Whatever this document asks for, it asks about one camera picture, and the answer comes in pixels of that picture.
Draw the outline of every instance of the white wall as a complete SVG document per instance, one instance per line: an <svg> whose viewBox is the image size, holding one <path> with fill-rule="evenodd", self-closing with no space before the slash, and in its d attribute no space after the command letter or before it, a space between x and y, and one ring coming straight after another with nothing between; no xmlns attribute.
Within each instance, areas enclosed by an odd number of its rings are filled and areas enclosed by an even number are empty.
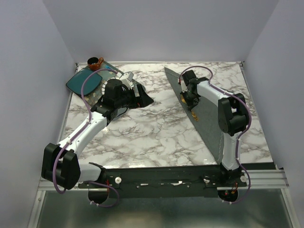
<svg viewBox="0 0 304 228"><path fill-rule="evenodd" d="M74 61L41 0L0 6L0 227L25 228Z"/></svg>
<svg viewBox="0 0 304 228"><path fill-rule="evenodd" d="M43 0L76 62L245 60L278 0Z"/></svg>
<svg viewBox="0 0 304 228"><path fill-rule="evenodd" d="M304 227L304 1L280 0L245 61L274 161L284 167Z"/></svg>

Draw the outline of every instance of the marble tabletop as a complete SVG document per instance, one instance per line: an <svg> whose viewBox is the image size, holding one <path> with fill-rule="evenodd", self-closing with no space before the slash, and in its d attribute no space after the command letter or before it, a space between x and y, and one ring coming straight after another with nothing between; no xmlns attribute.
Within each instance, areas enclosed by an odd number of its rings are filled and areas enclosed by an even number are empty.
<svg viewBox="0 0 304 228"><path fill-rule="evenodd" d="M134 79L146 87L154 103L146 108L128 110L111 122L88 144L79 163L94 162L106 168L137 168L216 164L200 135L180 105L164 67L177 73L194 65L214 72L212 83L242 93L252 113L252 125L243 136L241 161L272 162L257 113L236 62L118 64L120 70L134 73ZM198 77L209 77L208 71L194 69ZM83 101L72 96L65 137L86 118Z"/></svg>

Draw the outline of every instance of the wire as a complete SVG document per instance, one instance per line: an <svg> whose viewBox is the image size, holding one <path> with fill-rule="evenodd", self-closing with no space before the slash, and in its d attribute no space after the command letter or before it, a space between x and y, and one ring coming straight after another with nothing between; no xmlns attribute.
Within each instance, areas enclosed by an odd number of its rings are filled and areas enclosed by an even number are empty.
<svg viewBox="0 0 304 228"><path fill-rule="evenodd" d="M86 80L83 82L83 84L82 84L82 86L81 86L81 98L82 98L82 100L83 100L83 102L85 103L85 105L86 105L86 108L87 108L87 110L88 110L88 112L89 112L89 121L88 122L86 122L86 124L62 147L62 149L59 151L59 153L58 153L58 155L57 155L57 157L56 157L56 159L55 159L55 162L54 162L54 166L53 166L53 173L52 173L52 178L53 178L53 183L54 183L54 187L55 187L55 189L56 189L56 191L59 193L59 194L64 194L65 192L66 192L66 189L64 189L63 191L61 191L60 189L59 189L59 187L58 187L58 185L57 185L57 180L56 180L56 168L57 168L57 165L58 165L58 161L59 161L59 159L60 159L60 157L61 157L61 155L62 155L62 153L65 151L65 149L68 147L68 145L70 145L72 142L73 142L73 140L89 125L89 122L91 121L91 119L92 119L92 112L91 112L91 110L90 110L90 106L89 106L89 104L86 102L86 100L85 100L85 96L84 96L84 87L85 87L85 84L86 84L86 82L89 80L89 78L92 76L92 75L94 75L94 74L96 74L96 73L98 73L98 72L100 72L100 71L104 71L104 70L106 70L106 71L111 71L111 72L114 72L114 73L116 73L117 74L117 71L115 71L115 70L112 70L112 69L99 69L99 70L97 70L97 71L94 71L93 73L91 73L87 78L86 78Z"/></svg>
<svg viewBox="0 0 304 228"><path fill-rule="evenodd" d="M120 114L119 114L118 116L116 116L115 118L117 118L117 117L119 117L119 116L125 114L127 111L128 111L128 107L125 109L125 111L124 111L123 113L120 113Z"/></svg>
<svg viewBox="0 0 304 228"><path fill-rule="evenodd" d="M245 169L245 167L241 164L241 162L240 162L240 160L239 160L239 157L238 157L239 139L240 139L240 137L241 137L243 134L245 134L245 133L249 130L249 128L250 128L250 126L251 126L251 122L252 122L251 112L250 112L250 109L249 109L249 108L247 107L247 105L245 104L245 102L243 102L240 98L238 98L237 96L234 96L233 94L228 93L228 92L226 92L226 91L224 91L224 90L222 90L222 89L220 89L220 88L217 88L215 85L211 84L211 80L212 80L212 78L213 78L213 72L212 72L208 67L205 67L205 66L190 66L190 67L186 68L186 69L180 74L179 81L180 81L180 79L181 79L181 76L182 76L187 70L189 70L189 69L191 69L191 68L195 68L195 67L204 68L204 69L208 70L208 71L211 73L211 77L210 77L210 79L209 79L209 81L208 81L209 86L211 86L212 88L214 88L215 90L217 90L218 92L220 92L220 93L222 93L222 94L224 94L224 95L227 95L227 96L230 96L230 97L236 99L237 101L239 101L239 102L246 108L246 110L247 110L247 112L248 112L248 117L249 117L248 126L247 126L247 128L246 128L244 131L242 131L241 134L239 134L238 137L237 137L237 142L236 142L236 153L235 153L235 157L236 157L236 161L237 161L238 165L241 167L242 170L244 170L244 172L245 172L246 175L248 176L248 188L247 188L247 191L246 191L245 195L244 195L242 198L240 198L239 200L236 200L236 201L234 201L234 202L228 202L229 204L235 204L235 203L238 203L238 202L242 201L242 200L248 195L248 193L249 193L249 191L250 191L250 187L251 187L251 178L250 178L250 176L249 176L249 173L248 173L248 171Z"/></svg>
<svg viewBox="0 0 304 228"><path fill-rule="evenodd" d="M98 206L98 207L101 207L101 208L111 208L111 207L114 207L114 206L119 202L119 193L118 193L118 191L117 191L115 188L113 188L112 186L106 185L106 184L97 183L97 182L94 182L94 181L88 181L88 183L94 184L94 185L99 185L99 186L102 186L102 187L111 189L111 190L113 190L113 191L116 193L116 195L117 195L117 199L116 199L115 203L113 203L113 204L111 204L111 205L102 205L102 204L95 203L94 201L91 201L91 204L94 204L94 205L96 205L96 206Z"/></svg>

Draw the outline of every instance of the gray towel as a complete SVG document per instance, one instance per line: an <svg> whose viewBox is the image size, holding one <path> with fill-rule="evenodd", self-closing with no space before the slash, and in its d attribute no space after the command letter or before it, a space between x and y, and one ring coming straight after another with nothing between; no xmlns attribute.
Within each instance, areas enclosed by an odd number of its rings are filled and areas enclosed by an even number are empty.
<svg viewBox="0 0 304 228"><path fill-rule="evenodd" d="M215 161L220 164L223 158L224 137L218 125L217 106L208 99L200 97L199 104L192 109L199 118L198 121L195 121L191 111L188 110L187 105L180 99L181 86L177 83L177 78L180 75L168 68L165 68L165 73L190 121L213 155Z"/></svg>

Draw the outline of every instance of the orange object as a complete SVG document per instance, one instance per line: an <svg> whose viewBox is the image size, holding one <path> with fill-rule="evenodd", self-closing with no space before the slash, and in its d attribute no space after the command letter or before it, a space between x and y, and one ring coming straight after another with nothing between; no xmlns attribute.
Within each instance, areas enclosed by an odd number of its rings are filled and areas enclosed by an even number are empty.
<svg viewBox="0 0 304 228"><path fill-rule="evenodd" d="M93 71L99 70L101 67L101 64L103 63L104 58L96 58L96 57L92 57L89 58L87 61L87 64L89 66L89 68Z"/></svg>

